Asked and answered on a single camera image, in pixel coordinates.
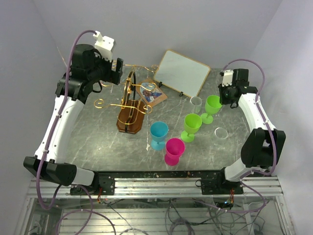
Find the green wine glass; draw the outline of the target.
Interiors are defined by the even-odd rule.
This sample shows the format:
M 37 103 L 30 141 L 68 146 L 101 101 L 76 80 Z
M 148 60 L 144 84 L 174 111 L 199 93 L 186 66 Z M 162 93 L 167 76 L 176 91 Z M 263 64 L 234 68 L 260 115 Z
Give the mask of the green wine glass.
M 198 114 L 188 114 L 184 119 L 184 130 L 180 135 L 181 139 L 184 142 L 192 142 L 201 125 L 202 119 Z
M 213 122 L 213 115 L 221 109 L 220 97 L 218 95 L 210 95 L 205 102 L 205 113 L 201 114 L 201 119 L 204 124 Z

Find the gold wine glass rack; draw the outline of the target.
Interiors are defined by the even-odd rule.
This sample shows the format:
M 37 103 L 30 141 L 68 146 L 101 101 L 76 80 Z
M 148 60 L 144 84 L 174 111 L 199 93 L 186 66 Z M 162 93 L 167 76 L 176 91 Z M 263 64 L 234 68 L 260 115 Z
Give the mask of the gold wine glass rack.
M 147 87 L 136 82 L 135 70 L 138 65 L 129 65 L 131 71 L 124 83 L 124 91 L 119 104 L 110 104 L 110 106 L 120 107 L 116 126 L 119 132 L 135 134 L 142 126 L 143 118 L 153 110 L 149 104 L 144 104 L 142 99 L 136 99 L 136 89 L 142 88 L 145 91 L 152 92 L 157 88 L 154 82 L 150 82 Z

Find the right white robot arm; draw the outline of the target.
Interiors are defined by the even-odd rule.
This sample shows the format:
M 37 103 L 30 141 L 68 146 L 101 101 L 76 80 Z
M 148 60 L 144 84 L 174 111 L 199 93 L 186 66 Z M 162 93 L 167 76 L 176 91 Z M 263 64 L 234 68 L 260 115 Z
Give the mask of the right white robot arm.
M 216 190 L 222 194 L 233 188 L 250 173 L 271 174 L 281 155 L 286 134 L 278 130 L 269 120 L 261 104 L 256 87 L 250 86 L 247 69 L 224 70 L 223 80 L 218 86 L 220 103 L 240 108 L 247 120 L 250 134 L 245 141 L 240 158 L 224 169 L 224 177 L 215 183 Z

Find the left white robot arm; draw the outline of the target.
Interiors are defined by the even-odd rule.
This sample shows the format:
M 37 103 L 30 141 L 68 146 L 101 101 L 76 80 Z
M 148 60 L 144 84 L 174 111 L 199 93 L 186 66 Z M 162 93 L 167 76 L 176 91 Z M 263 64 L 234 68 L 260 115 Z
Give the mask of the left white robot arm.
M 94 84 L 102 81 L 118 85 L 123 60 L 112 70 L 113 43 L 108 45 L 78 44 L 74 47 L 70 75 L 59 80 L 54 111 L 45 136 L 33 157 L 25 157 L 23 166 L 38 179 L 62 186 L 82 185 L 88 194 L 99 191 L 94 171 L 65 162 L 67 145 L 78 115 Z

